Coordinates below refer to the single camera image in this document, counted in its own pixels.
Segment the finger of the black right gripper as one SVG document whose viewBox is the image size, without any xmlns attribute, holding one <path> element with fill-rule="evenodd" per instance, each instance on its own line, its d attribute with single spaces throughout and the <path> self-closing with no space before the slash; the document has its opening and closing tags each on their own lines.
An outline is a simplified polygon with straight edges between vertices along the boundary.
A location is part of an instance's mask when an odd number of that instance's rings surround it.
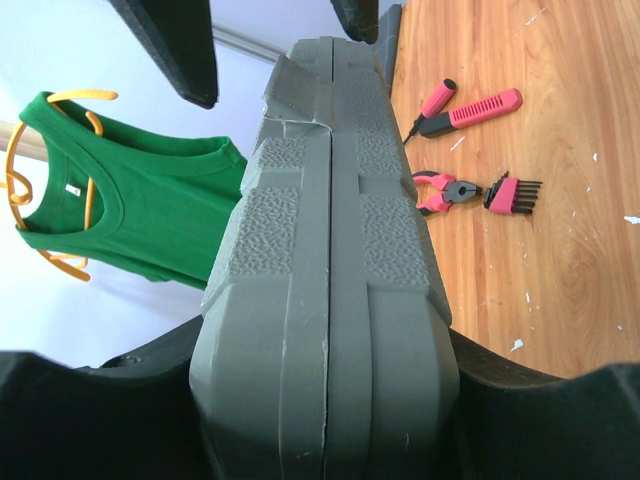
<svg viewBox="0 0 640 480">
<path fill-rule="evenodd" d="M 330 3 L 351 40 L 366 44 L 374 44 L 378 40 L 378 0 L 331 0 Z"/>
<path fill-rule="evenodd" d="M 219 96 L 210 2 L 111 0 L 177 94 L 204 109 Z"/>
</svg>

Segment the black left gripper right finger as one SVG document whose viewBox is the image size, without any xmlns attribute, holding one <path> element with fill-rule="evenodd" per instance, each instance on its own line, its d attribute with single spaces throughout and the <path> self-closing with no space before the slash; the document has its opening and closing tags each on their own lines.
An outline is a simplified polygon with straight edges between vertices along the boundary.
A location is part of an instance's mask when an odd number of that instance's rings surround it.
<svg viewBox="0 0 640 480">
<path fill-rule="evenodd" d="M 560 379 L 457 332 L 451 340 L 460 394 L 448 478 L 638 478 L 638 364 Z"/>
</svg>

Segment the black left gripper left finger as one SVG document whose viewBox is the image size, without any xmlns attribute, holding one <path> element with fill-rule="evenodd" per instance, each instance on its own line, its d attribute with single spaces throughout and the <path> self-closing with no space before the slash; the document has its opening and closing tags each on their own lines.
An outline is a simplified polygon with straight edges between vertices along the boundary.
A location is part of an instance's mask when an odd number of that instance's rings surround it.
<svg viewBox="0 0 640 480">
<path fill-rule="evenodd" d="M 202 323 L 98 368 L 2 353 L 2 478 L 213 478 L 188 381 Z"/>
</svg>

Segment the grey plastic tool case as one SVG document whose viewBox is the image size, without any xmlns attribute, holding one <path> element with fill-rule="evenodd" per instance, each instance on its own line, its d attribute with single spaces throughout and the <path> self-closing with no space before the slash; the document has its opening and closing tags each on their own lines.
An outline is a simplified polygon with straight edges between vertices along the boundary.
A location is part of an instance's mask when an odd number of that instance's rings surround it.
<svg viewBox="0 0 640 480">
<path fill-rule="evenodd" d="M 451 311 L 373 50 L 296 42 L 190 366 L 219 479 L 427 479 L 459 392 Z"/>
</svg>

